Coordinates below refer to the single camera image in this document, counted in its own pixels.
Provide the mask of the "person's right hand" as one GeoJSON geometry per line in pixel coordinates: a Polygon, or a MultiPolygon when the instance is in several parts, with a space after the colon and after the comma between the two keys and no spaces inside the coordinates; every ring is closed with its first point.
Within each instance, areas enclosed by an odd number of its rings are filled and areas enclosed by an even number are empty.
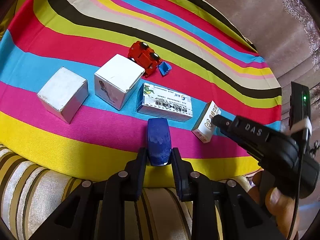
{"type": "MultiPolygon", "coordinates": [[[[254,186],[248,191],[248,194],[257,203],[261,203],[261,194],[259,191],[262,170],[256,172],[251,177],[254,186]]],[[[271,215],[276,219],[279,231],[288,237],[290,226],[293,219],[295,200],[282,194],[276,187],[270,188],[264,199],[265,205],[271,215]]]]}

